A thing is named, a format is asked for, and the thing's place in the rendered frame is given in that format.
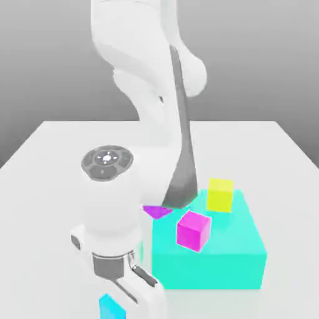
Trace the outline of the small yellow cube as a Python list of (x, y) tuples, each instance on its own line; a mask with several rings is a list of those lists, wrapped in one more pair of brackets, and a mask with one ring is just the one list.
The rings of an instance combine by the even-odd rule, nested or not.
[(211, 178), (207, 190), (208, 211), (230, 213), (234, 193), (234, 181), (231, 179)]

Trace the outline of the small cyan cube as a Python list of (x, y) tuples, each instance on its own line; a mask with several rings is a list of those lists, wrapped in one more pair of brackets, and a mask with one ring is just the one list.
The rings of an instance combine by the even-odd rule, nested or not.
[(100, 319), (126, 319), (126, 311), (109, 294), (99, 299), (99, 309)]

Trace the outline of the large turquoise box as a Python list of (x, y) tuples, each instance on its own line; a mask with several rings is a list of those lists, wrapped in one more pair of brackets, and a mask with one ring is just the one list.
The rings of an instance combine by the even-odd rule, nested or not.
[[(167, 290), (259, 289), (267, 251), (243, 192), (234, 191), (230, 213), (208, 211), (206, 198), (202, 189), (189, 206), (153, 221), (153, 275)], [(177, 223), (188, 211), (212, 219), (200, 252), (176, 242)]]

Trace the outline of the small purple cube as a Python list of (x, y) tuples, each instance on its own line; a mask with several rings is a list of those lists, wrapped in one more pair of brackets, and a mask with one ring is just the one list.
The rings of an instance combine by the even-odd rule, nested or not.
[(142, 211), (148, 218), (158, 220), (172, 213), (172, 209), (163, 206), (142, 206)]

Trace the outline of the small magenta cube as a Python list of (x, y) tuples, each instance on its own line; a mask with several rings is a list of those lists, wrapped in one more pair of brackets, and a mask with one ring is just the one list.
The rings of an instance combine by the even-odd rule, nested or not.
[(193, 250), (202, 251), (211, 235), (212, 218), (188, 211), (177, 223), (176, 243)]

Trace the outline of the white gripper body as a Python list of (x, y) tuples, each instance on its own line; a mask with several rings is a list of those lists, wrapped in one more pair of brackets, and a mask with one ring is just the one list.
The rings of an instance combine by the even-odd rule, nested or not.
[(107, 281), (107, 293), (126, 311), (125, 319), (167, 319), (167, 299), (158, 279), (144, 270)]

